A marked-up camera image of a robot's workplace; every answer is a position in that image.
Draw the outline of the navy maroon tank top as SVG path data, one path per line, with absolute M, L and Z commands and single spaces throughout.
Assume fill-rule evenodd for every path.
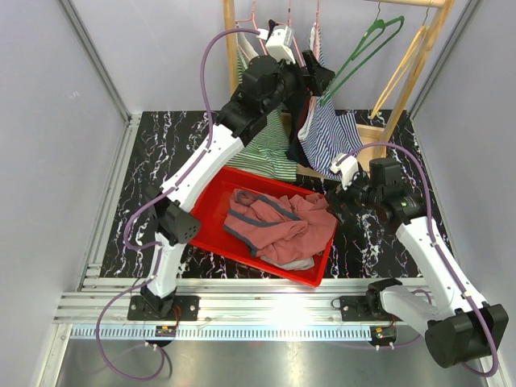
M 271 93 L 264 102 L 264 108 L 271 110 L 281 103 L 285 105 L 291 116 L 291 131 L 289 135 L 290 145 L 286 151 L 289 160 L 296 161 L 303 167 L 309 168 L 310 163 L 298 138 L 302 127 L 307 122 L 310 100 L 313 96 L 296 94 L 292 95 L 294 75 L 292 64 L 285 60 L 275 63 L 274 72 L 269 76 L 272 82 Z

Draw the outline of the blue white striped tank top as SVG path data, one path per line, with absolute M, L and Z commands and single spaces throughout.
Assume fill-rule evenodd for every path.
M 339 154 L 361 147 L 363 142 L 353 111 L 338 114 L 332 101 L 323 105 L 320 100 L 319 97 L 310 99 L 298 141 L 309 166 L 326 179 L 336 181 L 340 179 L 340 173 L 331 171 L 331 162 Z

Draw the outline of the red tank top grey trim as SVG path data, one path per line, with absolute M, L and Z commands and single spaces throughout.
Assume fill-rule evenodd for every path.
M 223 229 L 243 241 L 253 258 L 277 263 L 303 260 L 323 252 L 337 220 L 317 193 L 275 198 L 235 189 Z

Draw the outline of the green plastic hanger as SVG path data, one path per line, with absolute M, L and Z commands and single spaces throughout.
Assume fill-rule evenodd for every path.
M 368 26 L 350 55 L 335 73 L 327 90 L 321 97 L 320 104 L 326 105 L 356 72 L 366 65 L 380 50 L 394 39 L 404 27 L 406 18 L 399 15 L 391 19 L 380 17 L 381 5 L 378 5 L 376 18 Z

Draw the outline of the yellow plastic hanger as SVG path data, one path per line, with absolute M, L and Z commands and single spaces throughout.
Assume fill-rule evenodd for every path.
M 370 115 L 368 116 L 369 119 L 374 119 L 378 116 L 378 113 L 380 112 L 384 104 L 387 102 L 390 95 L 397 88 L 399 82 L 406 75 L 410 66 L 414 63 L 416 53 L 418 49 L 421 47 L 422 42 L 427 34 L 427 30 L 429 29 L 429 27 L 427 26 L 427 18 L 428 16 L 426 15 L 425 19 L 422 22 L 422 26 L 418 29 L 417 33 L 412 39 L 409 47 L 406 50 L 405 55 L 402 57 L 397 68 L 394 70 L 392 77 L 389 79 L 387 85 L 382 90 L 375 106 L 373 107 L 372 111 L 370 112 Z

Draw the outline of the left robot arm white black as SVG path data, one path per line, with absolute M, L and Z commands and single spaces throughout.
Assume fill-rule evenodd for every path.
M 145 310 L 154 319 L 164 320 L 173 312 L 181 256 L 202 227 L 201 220 L 191 213 L 202 191 L 229 159 L 265 128 L 271 112 L 292 107 L 296 98 L 322 96 L 335 77 L 311 50 L 302 55 L 306 62 L 303 67 L 271 56 L 251 59 L 199 148 L 175 176 L 159 189 L 149 189 L 156 247 L 140 294 Z

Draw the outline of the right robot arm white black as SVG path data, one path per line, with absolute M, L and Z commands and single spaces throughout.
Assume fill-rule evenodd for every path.
M 429 205 L 413 192 L 395 159 L 377 158 L 364 171 L 354 156 L 339 154 L 330 171 L 339 185 L 327 195 L 331 213 L 342 223 L 370 209 L 416 262 L 433 300 L 388 278 L 372 282 L 364 295 L 365 310 L 375 320 L 396 317 L 423 336 L 442 368 L 497 354 L 509 316 L 491 305 L 470 283 L 438 233 Z

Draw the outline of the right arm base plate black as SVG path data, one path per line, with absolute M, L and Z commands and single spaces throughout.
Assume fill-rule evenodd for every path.
M 343 322 L 384 321 L 372 313 L 365 296 L 339 296 L 331 300 L 331 307 L 339 312 Z

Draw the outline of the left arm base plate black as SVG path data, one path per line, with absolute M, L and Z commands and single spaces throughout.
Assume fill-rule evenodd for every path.
M 176 321 L 195 322 L 198 320 L 199 302 L 201 298 L 194 295 L 179 295 L 164 315 L 154 311 L 141 295 L 131 297 L 127 312 L 129 321 Z

